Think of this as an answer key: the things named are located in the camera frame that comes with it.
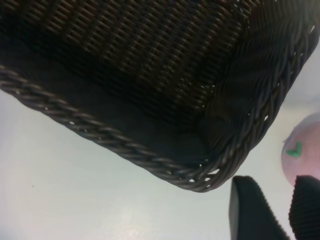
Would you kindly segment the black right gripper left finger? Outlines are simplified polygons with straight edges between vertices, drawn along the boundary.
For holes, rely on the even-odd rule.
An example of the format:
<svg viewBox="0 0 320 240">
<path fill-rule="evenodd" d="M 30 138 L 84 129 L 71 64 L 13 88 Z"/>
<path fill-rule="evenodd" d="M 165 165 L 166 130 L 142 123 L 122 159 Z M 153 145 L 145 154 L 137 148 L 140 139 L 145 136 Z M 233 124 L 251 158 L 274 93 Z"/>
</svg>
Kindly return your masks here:
<svg viewBox="0 0 320 240">
<path fill-rule="evenodd" d="M 232 240 L 289 239 L 260 186 L 250 176 L 233 177 L 228 218 Z"/>
</svg>

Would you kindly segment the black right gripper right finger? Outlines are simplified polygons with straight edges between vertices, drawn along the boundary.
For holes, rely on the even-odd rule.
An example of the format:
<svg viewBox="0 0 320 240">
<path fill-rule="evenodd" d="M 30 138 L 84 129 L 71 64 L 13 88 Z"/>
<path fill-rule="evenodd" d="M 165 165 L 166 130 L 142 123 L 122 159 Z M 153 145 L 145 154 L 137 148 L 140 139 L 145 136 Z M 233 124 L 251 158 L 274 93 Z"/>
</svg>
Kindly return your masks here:
<svg viewBox="0 0 320 240">
<path fill-rule="evenodd" d="M 297 240 L 320 238 L 320 181 L 298 176 L 289 211 L 289 223 Z"/>
</svg>

